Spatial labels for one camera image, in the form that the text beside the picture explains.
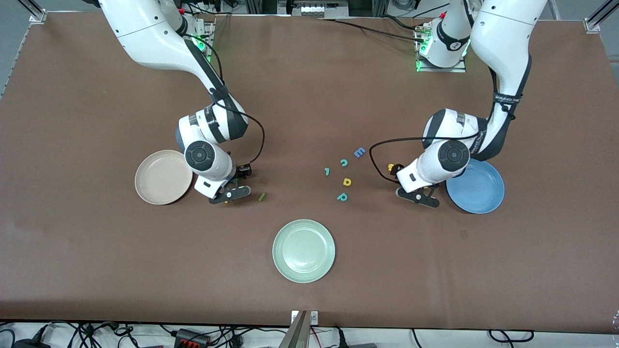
plate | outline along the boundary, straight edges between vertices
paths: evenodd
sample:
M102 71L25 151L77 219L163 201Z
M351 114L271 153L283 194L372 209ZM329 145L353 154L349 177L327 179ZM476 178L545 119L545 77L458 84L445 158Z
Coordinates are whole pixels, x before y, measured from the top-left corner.
M148 203L169 204L187 192L192 177L182 153L161 150L146 157L137 168L136 191Z
M447 193L462 210L486 214L501 205L505 185L499 172L488 162L471 159L461 176L447 179Z
M279 230L273 262L288 280L311 283L322 278L335 260L335 243L327 228L314 220L295 220Z

floor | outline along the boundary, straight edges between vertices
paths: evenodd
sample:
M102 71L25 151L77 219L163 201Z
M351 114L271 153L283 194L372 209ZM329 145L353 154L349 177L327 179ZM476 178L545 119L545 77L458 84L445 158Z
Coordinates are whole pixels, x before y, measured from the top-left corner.
M407 15L415 15L426 11L440 4L445 0L423 0L420 8ZM50 11L99 11L96 7L86 4L81 0L39 0L42 7ZM582 20L591 14L602 0L583 1L583 0L556 0L558 13L562 20ZM389 13L401 15L405 11L390 8ZM438 15L440 10L433 11L429 15ZM28 29L29 13L21 8L17 0L0 0L0 82L7 81L19 50L20 43ZM553 19L550 8L544 10L542 19ZM604 43L609 63L615 78L619 84L619 12L612 15L602 24L602 41ZM19 323L5 326L15 331L17 339L32 337L41 327L40 323ZM195 330L208 330L207 327L195 327ZM348 343L361 344L374 342L379 347L417 347L412 339L411 331L408 329L346 329ZM45 342L52 346L64 346L71 337L73 330L70 328L54 328L51 333L46 333ZM496 343L488 337L486 331L467 331L467 330L418 330L420 344L424 348L428 347L501 347L502 344ZM173 339L157 326L140 325L136 329L136 338L141 347L146 345L173 346ZM10 346L11 336L8 334L0 335L0 347ZM111 333L102 338L108 344L104 347L115 346L118 338ZM261 332L251 332L247 335L245 342L248 347L273 347L277 346L281 340L280 333L266 335ZM322 346L337 344L337 333L327 331L320 334ZM619 335L602 334L566 334L566 333L537 333L531 346L535 347L617 347ZM124 340L119 347L132 347L133 345ZM310 342L310 348L315 348L315 341Z

white floor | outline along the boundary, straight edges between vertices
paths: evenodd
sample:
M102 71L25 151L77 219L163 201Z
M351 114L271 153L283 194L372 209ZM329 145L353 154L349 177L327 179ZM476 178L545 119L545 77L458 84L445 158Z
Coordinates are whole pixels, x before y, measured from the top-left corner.
M45 323L14 323L7 324L0 329L9 328L15 331L17 340L30 339ZM150 346L174 347L174 338L166 333L161 327L151 324L131 324L135 327L132 335L135 337L141 348ZM217 330L216 326L175 326L165 325L168 330L178 330L180 328L191 329L197 333L204 333ZM330 347L339 344L337 330L333 328L316 328L321 347ZM374 343L378 348L418 348L413 340L412 331L409 329L343 329L348 345ZM509 348L508 344L500 344L492 341L487 331L473 330L415 330L419 343L423 348ZM43 335L42 342L54 347L67 347L74 329L66 324L54 324L50 326ZM507 331L513 339L522 339L529 334L512 333ZM500 333L495 332L495 337L499 338ZM218 334L211 335L212 339L217 338ZM284 333L262 332L253 330L243 335L243 347L262 348L278 347ZM103 329L95 335L96 340L103 348L117 347L119 338L111 330ZM535 333L533 340L527 343L515 343L515 347L543 347L543 348L617 348L619 334L570 334L570 333ZM74 340L74 347L79 347L79 339ZM11 346L11 335L9 333L0 334L0 347ZM134 348L129 339L123 339L120 348ZM319 348L314 337L309 341L309 348Z

round black joint cap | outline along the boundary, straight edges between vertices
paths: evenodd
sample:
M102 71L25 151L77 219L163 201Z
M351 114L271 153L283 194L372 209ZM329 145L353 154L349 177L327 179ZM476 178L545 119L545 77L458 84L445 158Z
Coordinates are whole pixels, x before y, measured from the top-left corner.
M213 166L215 150L206 141L194 141L187 146L185 160L191 168L204 172Z
M447 141L438 149L438 161L441 167L448 172L457 172L464 168L469 158L469 149L461 141Z

small plastic piece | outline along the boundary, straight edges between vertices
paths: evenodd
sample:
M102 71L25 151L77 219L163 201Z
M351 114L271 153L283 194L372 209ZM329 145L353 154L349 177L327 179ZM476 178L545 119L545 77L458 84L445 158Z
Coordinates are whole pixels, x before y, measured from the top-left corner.
M355 156L360 159L361 156L363 156L363 154L365 153L365 149L360 147L357 149L357 151L355 151Z

